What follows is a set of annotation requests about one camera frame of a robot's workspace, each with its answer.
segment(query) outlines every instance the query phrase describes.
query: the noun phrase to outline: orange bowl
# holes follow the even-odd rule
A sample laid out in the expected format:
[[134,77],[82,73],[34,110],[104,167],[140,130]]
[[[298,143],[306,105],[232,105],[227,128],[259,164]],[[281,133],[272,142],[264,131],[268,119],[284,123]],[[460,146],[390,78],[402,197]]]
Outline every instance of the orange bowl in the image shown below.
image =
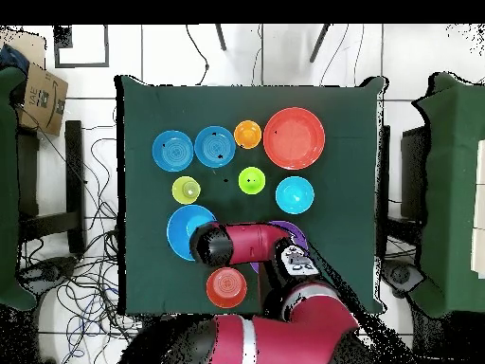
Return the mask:
[[254,121],[242,121],[234,130],[234,139],[241,148],[250,150],[260,143],[261,128]]

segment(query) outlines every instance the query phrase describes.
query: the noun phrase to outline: table leg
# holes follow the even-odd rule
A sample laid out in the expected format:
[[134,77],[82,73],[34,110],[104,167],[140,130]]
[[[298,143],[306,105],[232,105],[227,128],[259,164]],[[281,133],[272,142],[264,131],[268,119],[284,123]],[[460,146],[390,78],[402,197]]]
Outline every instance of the table leg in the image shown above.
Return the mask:
[[389,141],[390,127],[385,125],[379,135],[379,165],[377,182],[377,206],[376,206],[376,255],[384,259],[387,247],[387,215],[389,198]]
[[66,212],[76,215],[77,224],[67,231],[69,251],[82,254],[86,248],[84,231],[84,165],[82,158],[82,130],[79,120],[65,123],[65,204]]
[[316,58],[316,55],[318,54],[318,50],[320,50],[320,47],[322,46],[323,39],[325,38],[325,35],[327,34],[327,31],[329,30],[331,24],[324,24],[322,30],[320,31],[320,35],[318,36],[318,39],[316,40],[316,44],[314,44],[314,52],[312,53],[312,56],[310,56],[310,63],[314,62],[314,59]]
[[217,36],[219,36],[219,42],[221,43],[221,49],[226,50],[223,30],[221,29],[221,24],[216,24]]

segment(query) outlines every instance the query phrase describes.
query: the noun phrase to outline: blue bowl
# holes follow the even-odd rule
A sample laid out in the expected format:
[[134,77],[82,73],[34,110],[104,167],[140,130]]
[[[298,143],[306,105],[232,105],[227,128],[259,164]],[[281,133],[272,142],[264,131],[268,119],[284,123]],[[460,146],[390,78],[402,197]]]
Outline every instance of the blue bowl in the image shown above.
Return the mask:
[[286,177],[277,186],[277,204],[287,213],[298,214],[307,210],[314,201],[314,188],[298,176]]
[[236,153],[236,141],[224,127],[210,126],[195,138],[195,154],[209,168],[221,168]]
[[180,131],[164,131],[153,142],[152,155],[160,169],[183,171],[193,159],[192,141]]
[[195,261],[190,254],[190,236],[200,225],[215,221],[212,212],[199,205],[190,204],[179,208],[167,224],[167,239],[171,249],[184,260]]

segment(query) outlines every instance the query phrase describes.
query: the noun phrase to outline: robot label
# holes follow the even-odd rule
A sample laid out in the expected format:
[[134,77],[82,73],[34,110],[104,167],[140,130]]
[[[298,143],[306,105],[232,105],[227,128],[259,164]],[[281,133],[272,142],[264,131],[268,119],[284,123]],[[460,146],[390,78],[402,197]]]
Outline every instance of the robot label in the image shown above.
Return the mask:
[[305,256],[305,250],[300,246],[288,246],[281,253],[281,260],[286,271],[292,276],[318,275],[314,262]]

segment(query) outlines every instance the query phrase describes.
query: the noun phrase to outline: red plate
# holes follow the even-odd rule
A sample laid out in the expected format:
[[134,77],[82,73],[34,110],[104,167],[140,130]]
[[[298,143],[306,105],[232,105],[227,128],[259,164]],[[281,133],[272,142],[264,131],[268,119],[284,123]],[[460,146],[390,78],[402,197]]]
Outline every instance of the red plate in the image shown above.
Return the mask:
[[325,133],[320,120],[300,107],[273,115],[262,137],[264,151],[276,165],[295,171],[314,163],[323,151]]

